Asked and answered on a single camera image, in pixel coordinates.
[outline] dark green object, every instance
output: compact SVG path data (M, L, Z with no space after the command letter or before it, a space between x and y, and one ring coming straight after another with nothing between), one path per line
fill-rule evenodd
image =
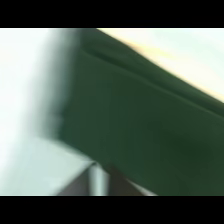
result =
M224 195L223 104L101 31L75 42L59 138L158 195Z

